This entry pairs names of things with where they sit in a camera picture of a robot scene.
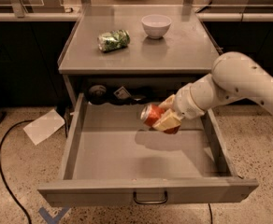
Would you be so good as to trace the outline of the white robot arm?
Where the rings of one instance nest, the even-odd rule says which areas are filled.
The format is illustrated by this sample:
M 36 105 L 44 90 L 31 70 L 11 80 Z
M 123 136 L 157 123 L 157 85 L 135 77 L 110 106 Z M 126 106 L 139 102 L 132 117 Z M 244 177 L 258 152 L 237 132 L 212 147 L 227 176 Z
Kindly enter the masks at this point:
M 162 102 L 165 113 L 153 128 L 164 132 L 177 128 L 183 119 L 196 119 L 216 106 L 249 99 L 273 115 L 273 77 L 250 57 L 226 52 L 211 72 L 180 88 Z

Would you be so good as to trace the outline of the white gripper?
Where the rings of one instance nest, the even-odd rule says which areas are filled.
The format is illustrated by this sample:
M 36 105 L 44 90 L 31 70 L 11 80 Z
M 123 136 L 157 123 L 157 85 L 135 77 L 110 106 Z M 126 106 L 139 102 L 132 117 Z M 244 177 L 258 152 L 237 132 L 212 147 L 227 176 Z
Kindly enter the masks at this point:
M 192 83 L 187 84 L 175 95 L 170 95 L 158 105 L 166 112 L 153 124 L 153 129 L 160 132 L 173 132 L 181 125 L 182 118 L 196 119 L 205 114 L 205 111 L 194 102 L 191 87 Z

